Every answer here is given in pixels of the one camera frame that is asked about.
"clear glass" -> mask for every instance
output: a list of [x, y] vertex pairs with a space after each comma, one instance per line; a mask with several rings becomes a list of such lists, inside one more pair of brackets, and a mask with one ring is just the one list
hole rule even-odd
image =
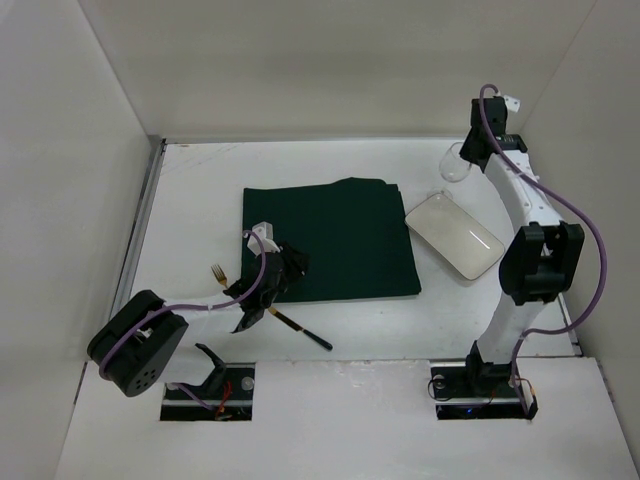
[[449, 183], [461, 182], [471, 172], [471, 163], [460, 157], [462, 142], [456, 142], [440, 160], [440, 175]]

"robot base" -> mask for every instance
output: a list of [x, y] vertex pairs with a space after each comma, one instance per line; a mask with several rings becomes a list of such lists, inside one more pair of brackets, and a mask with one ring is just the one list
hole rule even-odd
[[438, 420], [531, 419], [537, 410], [534, 404], [528, 413], [522, 409], [508, 379], [474, 386], [464, 360], [433, 362], [428, 388], [436, 402]]

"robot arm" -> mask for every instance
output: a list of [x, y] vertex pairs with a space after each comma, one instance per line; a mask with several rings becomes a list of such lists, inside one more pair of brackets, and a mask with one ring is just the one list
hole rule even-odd
[[[509, 153], [533, 175], [527, 153]], [[508, 364], [516, 342], [546, 303], [571, 286], [584, 233], [568, 225], [538, 190], [524, 182], [498, 155], [484, 171], [500, 194], [516, 237], [500, 264], [502, 296], [487, 330], [478, 339], [484, 362]]]
[[[484, 99], [489, 127], [515, 166], [524, 175], [533, 177], [526, 145], [519, 135], [506, 134], [508, 102], [513, 99]], [[498, 306], [488, 328], [474, 342], [464, 365], [432, 364], [435, 398], [442, 401], [480, 398], [475, 404], [467, 401], [464, 412], [469, 416], [463, 418], [479, 418], [475, 412], [484, 409], [486, 398], [499, 400], [506, 406], [504, 416], [497, 414], [492, 418], [533, 418], [536, 409], [522, 412], [520, 407], [515, 389], [521, 387], [509, 383], [512, 355], [523, 332], [545, 304], [571, 286], [584, 232], [578, 224], [565, 223], [547, 198], [495, 153], [482, 123], [478, 99], [472, 101], [471, 131], [460, 156], [478, 165], [493, 183], [507, 209], [515, 238], [500, 262], [502, 295]], [[456, 415], [455, 411], [453, 417], [440, 417], [439, 413], [439, 418], [460, 418]]]
[[[302, 278], [309, 266], [308, 255], [286, 243], [276, 245], [266, 227], [270, 225], [256, 225], [252, 236], [260, 238], [260, 244], [248, 244], [254, 253], [264, 248], [264, 259], [256, 257], [259, 265], [253, 265], [246, 278], [231, 285], [225, 295], [173, 302], [151, 290], [134, 295], [87, 348], [91, 359], [100, 365], [103, 378], [112, 380], [128, 397], [140, 395], [157, 381], [217, 389], [224, 376], [224, 362], [206, 345], [197, 343], [198, 338], [251, 327], [278, 293]], [[263, 261], [264, 274], [258, 281]], [[232, 305], [229, 297], [238, 303]]]

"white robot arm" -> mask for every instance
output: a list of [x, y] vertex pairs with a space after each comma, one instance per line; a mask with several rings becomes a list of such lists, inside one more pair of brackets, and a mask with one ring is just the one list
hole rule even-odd
[[468, 412], [464, 418], [480, 418], [479, 411], [487, 415], [491, 410], [485, 408], [487, 399], [494, 402], [496, 411], [497, 405], [504, 405], [502, 413], [491, 418], [533, 418], [537, 408], [523, 411], [522, 391], [516, 391], [521, 387], [510, 384], [514, 351], [545, 304], [571, 286], [584, 232], [579, 224], [564, 222], [544, 194], [522, 178], [534, 177], [534, 173], [520, 136], [506, 134], [505, 98], [485, 99], [484, 109], [495, 140], [522, 173], [495, 153], [482, 124], [478, 99], [472, 102], [471, 131], [460, 156], [477, 164], [493, 183], [516, 235], [500, 262], [502, 295], [491, 323], [464, 362], [432, 364], [434, 397], [454, 404], [463, 399], [464, 409], [451, 409], [444, 416], [439, 411], [439, 418], [460, 418], [460, 411]]

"white wall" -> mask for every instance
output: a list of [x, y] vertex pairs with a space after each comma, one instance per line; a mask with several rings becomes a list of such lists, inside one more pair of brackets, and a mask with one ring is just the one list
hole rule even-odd
[[519, 128], [594, 0], [80, 0], [145, 129], [465, 133], [493, 80]]
[[[580, 329], [602, 362], [636, 464], [640, 461], [640, 1], [599, 0], [523, 130], [545, 184], [587, 211], [604, 235], [608, 287]], [[597, 256], [589, 238], [567, 295], [574, 315], [591, 299]]]
[[0, 478], [55, 473], [149, 144], [76, 0], [0, 0]]

